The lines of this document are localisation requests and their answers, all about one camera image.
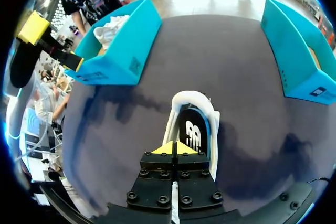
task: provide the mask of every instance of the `label on box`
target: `label on box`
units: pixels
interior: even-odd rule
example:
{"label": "label on box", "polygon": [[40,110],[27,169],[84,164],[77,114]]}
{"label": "label on box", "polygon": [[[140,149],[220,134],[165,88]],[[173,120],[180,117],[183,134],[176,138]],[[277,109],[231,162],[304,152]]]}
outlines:
{"label": "label on box", "polygon": [[140,62],[136,57],[133,57],[129,69],[138,76],[141,73]]}
{"label": "label on box", "polygon": [[336,98],[336,94],[330,93],[326,88],[319,87],[310,93],[313,97],[322,97],[326,100],[332,100]]}

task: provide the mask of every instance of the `black cable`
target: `black cable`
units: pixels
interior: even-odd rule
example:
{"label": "black cable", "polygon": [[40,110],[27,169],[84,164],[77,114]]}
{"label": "black cable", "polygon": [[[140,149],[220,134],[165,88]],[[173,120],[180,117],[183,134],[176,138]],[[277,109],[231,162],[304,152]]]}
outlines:
{"label": "black cable", "polygon": [[324,181],[326,181],[326,182],[328,182],[328,183],[330,182],[330,179],[325,178],[325,177],[320,177],[320,178],[312,179],[311,181],[307,182],[307,184],[310,184],[310,183],[315,182],[315,181],[318,181],[318,180],[324,180]]}

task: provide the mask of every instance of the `teal cardboard box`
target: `teal cardboard box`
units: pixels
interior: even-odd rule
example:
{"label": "teal cardboard box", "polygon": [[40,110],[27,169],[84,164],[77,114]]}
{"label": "teal cardboard box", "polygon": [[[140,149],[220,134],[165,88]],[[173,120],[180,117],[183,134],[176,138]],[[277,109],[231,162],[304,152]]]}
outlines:
{"label": "teal cardboard box", "polygon": [[266,0],[261,21],[285,96],[322,104],[336,101],[336,58],[321,31],[295,10]]}
{"label": "teal cardboard box", "polygon": [[[96,27],[110,22],[111,16],[130,15],[109,48],[98,55],[102,45],[93,34]],[[151,0],[137,0],[111,12],[87,32],[75,54],[84,58],[77,72],[66,74],[90,85],[137,85],[162,20]]]}

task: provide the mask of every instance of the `dark gray table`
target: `dark gray table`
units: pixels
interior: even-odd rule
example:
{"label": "dark gray table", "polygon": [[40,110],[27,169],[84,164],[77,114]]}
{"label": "dark gray table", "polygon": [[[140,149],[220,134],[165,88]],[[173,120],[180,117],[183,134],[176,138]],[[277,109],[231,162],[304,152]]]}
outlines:
{"label": "dark gray table", "polygon": [[[336,106],[285,98],[260,22],[165,19],[136,87],[76,83],[64,126],[65,174],[97,208],[125,206],[140,158],[162,143],[173,95],[205,92],[221,113],[217,184],[249,213],[294,181],[330,176]],[[324,182],[314,184],[318,194]]]}

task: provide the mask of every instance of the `white sneaker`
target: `white sneaker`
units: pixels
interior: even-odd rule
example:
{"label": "white sneaker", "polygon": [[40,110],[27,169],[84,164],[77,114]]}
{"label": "white sneaker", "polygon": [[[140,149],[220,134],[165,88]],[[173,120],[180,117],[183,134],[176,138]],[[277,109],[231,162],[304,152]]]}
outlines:
{"label": "white sneaker", "polygon": [[96,39],[103,45],[103,49],[107,50],[119,29],[125,24],[130,16],[111,17],[111,21],[106,23],[103,27],[96,27],[93,34]]}
{"label": "white sneaker", "polygon": [[116,36],[116,31],[108,26],[96,27],[93,30],[96,39],[102,44],[103,49],[107,50]]}

